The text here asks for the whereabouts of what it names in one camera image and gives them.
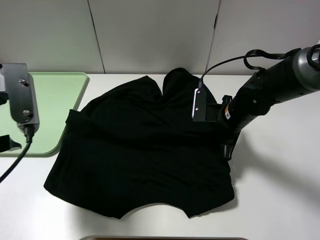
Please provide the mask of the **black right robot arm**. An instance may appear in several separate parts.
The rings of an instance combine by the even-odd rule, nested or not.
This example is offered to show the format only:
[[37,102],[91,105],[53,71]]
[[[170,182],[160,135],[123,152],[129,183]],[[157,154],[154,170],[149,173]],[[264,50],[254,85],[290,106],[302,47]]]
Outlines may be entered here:
[[260,68],[221,110],[227,126],[221,146],[226,160],[241,130],[258,116],[266,115],[275,104],[284,103],[320,90],[320,46],[296,49],[292,56],[268,69]]

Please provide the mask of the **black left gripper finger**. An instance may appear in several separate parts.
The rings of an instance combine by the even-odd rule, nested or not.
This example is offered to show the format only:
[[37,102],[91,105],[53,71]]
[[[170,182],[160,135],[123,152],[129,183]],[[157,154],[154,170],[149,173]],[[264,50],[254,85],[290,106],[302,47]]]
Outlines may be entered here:
[[0,152],[11,152],[21,148],[22,145],[13,141],[8,134],[0,137]]

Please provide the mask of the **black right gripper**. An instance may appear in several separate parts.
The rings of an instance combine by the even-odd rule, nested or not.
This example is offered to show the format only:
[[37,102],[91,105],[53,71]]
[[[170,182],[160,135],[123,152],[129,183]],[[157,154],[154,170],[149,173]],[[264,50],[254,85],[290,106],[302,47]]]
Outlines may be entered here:
[[238,125],[242,117],[240,104],[237,99],[230,95],[224,95],[222,98],[222,105],[218,111],[218,121],[221,125],[220,143],[222,150],[222,157],[225,160],[231,160],[234,147],[240,135]]

